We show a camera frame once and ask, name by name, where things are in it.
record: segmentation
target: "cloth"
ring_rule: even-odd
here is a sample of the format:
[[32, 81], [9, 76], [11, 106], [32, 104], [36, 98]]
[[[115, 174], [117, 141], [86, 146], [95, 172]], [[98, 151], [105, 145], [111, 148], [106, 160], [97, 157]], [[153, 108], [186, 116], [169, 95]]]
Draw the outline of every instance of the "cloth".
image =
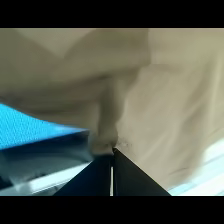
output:
[[223, 29], [0, 29], [0, 49], [0, 102], [90, 129], [165, 188], [223, 134]]

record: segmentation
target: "black object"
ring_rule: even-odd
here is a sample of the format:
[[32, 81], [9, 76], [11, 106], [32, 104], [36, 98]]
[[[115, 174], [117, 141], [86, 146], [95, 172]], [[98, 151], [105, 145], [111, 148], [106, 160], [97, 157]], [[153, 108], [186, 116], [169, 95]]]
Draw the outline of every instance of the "black object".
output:
[[109, 196], [113, 167], [113, 196], [170, 196], [119, 150], [96, 158], [54, 196]]

